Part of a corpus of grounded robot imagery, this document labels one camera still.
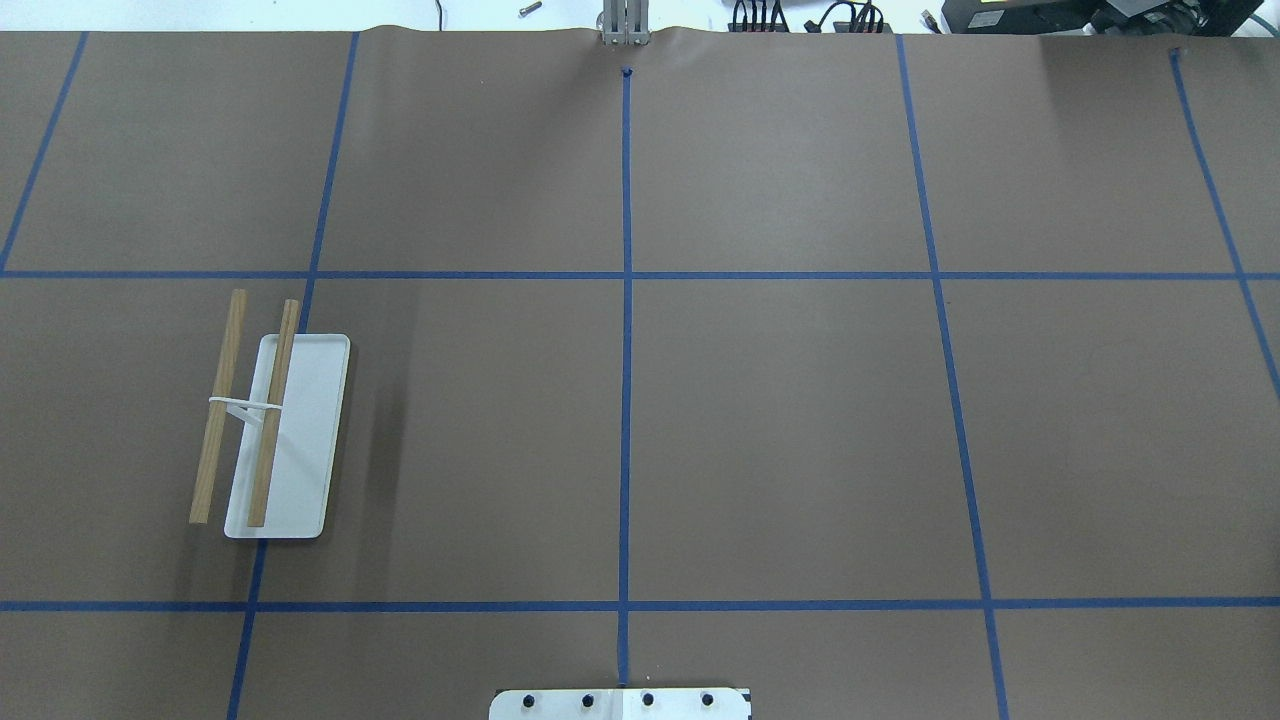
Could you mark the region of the wooden towel rack white base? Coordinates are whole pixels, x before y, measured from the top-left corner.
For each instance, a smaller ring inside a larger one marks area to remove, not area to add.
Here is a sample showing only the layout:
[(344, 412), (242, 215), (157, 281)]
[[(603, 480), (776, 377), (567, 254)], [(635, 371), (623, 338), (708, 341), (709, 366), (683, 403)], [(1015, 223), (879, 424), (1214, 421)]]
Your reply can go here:
[(346, 334), (303, 333), (301, 304), (288, 299), (279, 331), (264, 336), (246, 398), (232, 397), (248, 309), (230, 293), (207, 397), (188, 521), (209, 523), (227, 421), (242, 425), (223, 524), (241, 541), (315, 541), (326, 524), (352, 343)]

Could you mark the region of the aluminium frame post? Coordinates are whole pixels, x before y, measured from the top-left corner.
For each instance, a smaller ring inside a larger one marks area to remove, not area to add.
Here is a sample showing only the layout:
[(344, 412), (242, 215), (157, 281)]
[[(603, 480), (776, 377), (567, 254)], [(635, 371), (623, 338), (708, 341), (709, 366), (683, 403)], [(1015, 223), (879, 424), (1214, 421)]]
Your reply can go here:
[(599, 15), (605, 46), (648, 45), (652, 40), (648, 0), (605, 0)]

